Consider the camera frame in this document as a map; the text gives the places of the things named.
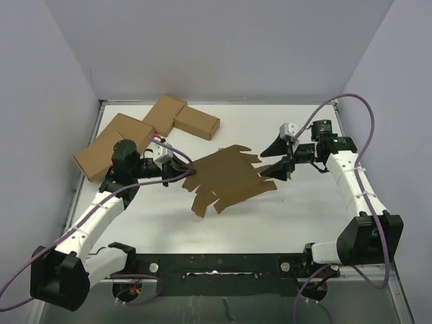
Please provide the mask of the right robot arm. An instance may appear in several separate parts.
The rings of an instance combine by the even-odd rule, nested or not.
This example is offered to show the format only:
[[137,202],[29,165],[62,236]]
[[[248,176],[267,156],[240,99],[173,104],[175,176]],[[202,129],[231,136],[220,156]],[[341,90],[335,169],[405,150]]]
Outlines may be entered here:
[[275,141],[261,153],[281,159],[261,175],[286,181],[297,165],[322,163],[320,172],[333,176],[352,219],[334,241],[312,243],[310,253],[300,259],[301,270],[314,276],[325,264],[392,262],[404,227],[402,218],[392,215],[378,199],[364,169],[356,163],[358,149],[350,137],[334,133],[328,119],[313,122],[310,130],[311,142],[302,144],[295,137],[298,126],[282,124]]

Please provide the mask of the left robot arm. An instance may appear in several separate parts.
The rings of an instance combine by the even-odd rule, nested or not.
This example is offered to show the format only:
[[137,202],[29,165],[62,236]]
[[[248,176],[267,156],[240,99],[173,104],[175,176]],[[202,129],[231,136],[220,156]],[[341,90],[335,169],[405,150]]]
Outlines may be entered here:
[[148,155],[138,152],[133,140],[113,146],[112,165],[84,214],[51,247],[38,247],[32,255],[30,295],[69,311],[78,310],[90,289],[104,279],[139,281],[146,276],[134,247],[114,242],[94,256],[90,252],[113,220],[136,197],[139,188],[168,186],[194,175],[192,160],[163,138],[151,138]]

